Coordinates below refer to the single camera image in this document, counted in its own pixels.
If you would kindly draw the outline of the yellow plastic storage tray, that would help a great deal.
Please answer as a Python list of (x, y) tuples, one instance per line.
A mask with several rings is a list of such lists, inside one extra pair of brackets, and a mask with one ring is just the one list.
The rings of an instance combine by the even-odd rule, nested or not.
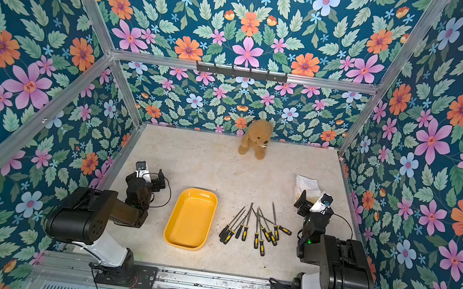
[(184, 190), (164, 231), (168, 245), (184, 250), (201, 249), (207, 241), (218, 207), (218, 198), (205, 189)]

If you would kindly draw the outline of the file tool yellow black handle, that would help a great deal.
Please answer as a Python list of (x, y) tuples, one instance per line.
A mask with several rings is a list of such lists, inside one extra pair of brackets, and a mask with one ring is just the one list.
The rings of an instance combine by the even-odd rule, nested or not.
[(236, 221), (241, 218), (242, 213), (244, 212), (245, 207), (240, 209), (240, 211), (236, 214), (236, 216), (231, 220), (229, 224), (226, 225), (226, 227), (221, 231), (219, 234), (219, 238), (221, 241), (224, 241), (226, 239), (226, 236), (229, 234), (231, 231), (231, 228), (233, 228), (236, 224)]

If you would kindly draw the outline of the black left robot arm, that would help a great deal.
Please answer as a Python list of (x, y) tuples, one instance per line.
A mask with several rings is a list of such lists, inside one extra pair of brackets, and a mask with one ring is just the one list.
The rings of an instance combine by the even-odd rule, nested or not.
[(46, 220), (45, 233), (61, 243), (74, 244), (93, 256), (101, 267), (129, 270), (132, 250), (123, 247), (107, 231), (109, 222), (127, 228), (141, 228), (153, 208), (155, 194), (169, 189), (163, 171), (151, 172), (145, 161), (125, 178), (126, 199), (118, 192), (90, 187), (77, 188)]

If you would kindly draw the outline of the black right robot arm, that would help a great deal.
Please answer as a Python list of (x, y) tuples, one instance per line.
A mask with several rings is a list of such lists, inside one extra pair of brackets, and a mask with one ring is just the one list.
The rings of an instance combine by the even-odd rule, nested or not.
[(318, 267), (318, 272), (299, 273), (292, 289), (375, 289), (362, 243), (326, 233), (331, 218), (336, 216), (331, 208), (333, 198), (319, 193), (310, 201), (307, 193), (303, 190), (294, 203), (303, 218), (296, 254), (302, 263)]

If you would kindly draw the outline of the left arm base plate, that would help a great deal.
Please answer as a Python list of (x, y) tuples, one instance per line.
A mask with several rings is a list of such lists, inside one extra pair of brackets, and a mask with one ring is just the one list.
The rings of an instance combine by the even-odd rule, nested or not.
[(158, 268), (133, 263), (127, 263), (120, 267), (105, 267), (94, 265), (95, 282), (102, 285), (133, 287), (135, 289), (152, 289)]

